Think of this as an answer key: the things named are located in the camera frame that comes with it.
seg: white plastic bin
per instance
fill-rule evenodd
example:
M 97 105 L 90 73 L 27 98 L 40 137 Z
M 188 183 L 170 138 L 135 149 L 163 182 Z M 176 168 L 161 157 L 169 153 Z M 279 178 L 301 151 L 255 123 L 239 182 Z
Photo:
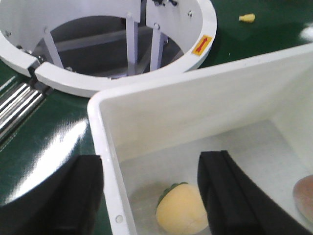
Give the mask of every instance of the white plastic bin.
M 313 231 L 292 198 L 313 171 L 313 44 L 100 92 L 88 114 L 114 235 L 166 234 L 158 197 L 222 149 Z

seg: white ring structure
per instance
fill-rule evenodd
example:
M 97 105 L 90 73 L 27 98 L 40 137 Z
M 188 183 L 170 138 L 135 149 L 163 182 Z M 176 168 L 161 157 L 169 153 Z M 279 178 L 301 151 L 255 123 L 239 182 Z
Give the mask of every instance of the white ring structure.
M 16 48 L 20 45 L 24 50 L 33 51 L 51 30 L 83 17 L 115 16 L 138 23 L 140 0 L 0 0 L 0 59 L 26 76 L 30 76 L 29 69 L 33 67 L 39 81 L 57 90 L 84 97 L 91 97 L 100 90 L 193 70 L 201 65 L 211 49 L 217 18 L 209 0 L 178 2 L 178 6 L 169 2 L 165 6 L 155 6 L 152 0 L 147 0 L 146 25 L 173 39 L 184 53 L 176 61 L 149 73 L 114 80 L 83 75 L 50 62 L 40 65 L 36 57 Z M 212 40 L 201 55 L 193 54 L 204 35 Z

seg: hole in rim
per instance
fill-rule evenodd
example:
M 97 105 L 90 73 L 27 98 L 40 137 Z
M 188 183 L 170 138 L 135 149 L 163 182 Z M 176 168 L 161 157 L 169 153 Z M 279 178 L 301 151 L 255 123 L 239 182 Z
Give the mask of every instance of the hole in rim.
M 124 220 L 124 218 L 123 218 L 123 216 L 121 216 L 121 215 L 118 215 L 118 216 L 115 218 L 115 221 L 116 221 L 118 224 L 122 223 L 123 220 Z

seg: white support post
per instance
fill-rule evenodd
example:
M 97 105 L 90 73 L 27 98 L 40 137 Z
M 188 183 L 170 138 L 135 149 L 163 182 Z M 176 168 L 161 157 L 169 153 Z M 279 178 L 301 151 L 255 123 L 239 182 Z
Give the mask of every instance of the white support post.
M 138 63 L 138 23 L 128 14 L 126 16 L 126 44 L 128 76 L 137 74 Z
M 150 71 L 157 70 L 161 67 L 165 37 L 166 36 L 160 31 L 160 26 L 155 23 L 152 34 Z
M 52 63 L 60 68 L 64 68 L 58 50 L 53 41 L 51 32 L 47 28 L 45 28 L 44 44 Z

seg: small yellow object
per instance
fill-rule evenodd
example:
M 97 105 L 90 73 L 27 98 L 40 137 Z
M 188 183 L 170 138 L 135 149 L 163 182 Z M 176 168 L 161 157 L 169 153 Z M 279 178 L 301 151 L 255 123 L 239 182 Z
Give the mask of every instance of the small yellow object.
M 172 235 L 193 235 L 208 226 L 207 214 L 197 186 L 180 184 L 156 209 L 159 225 Z
M 246 23 L 253 23 L 255 20 L 254 14 L 246 14 L 239 17 L 239 21 L 246 22 Z

